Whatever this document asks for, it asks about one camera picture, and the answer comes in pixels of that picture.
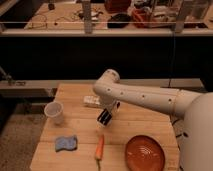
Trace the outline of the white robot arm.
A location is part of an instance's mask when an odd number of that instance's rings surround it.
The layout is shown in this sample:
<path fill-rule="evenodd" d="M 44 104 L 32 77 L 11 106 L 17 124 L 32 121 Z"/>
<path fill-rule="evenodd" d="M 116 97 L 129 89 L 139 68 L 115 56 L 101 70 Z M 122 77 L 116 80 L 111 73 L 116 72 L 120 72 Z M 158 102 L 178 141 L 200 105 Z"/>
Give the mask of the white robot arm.
<path fill-rule="evenodd" d="M 94 83 L 103 109 L 122 101 L 182 119 L 180 171 L 213 171 L 213 92 L 124 85 L 119 80 L 115 70 L 107 69 Z"/>

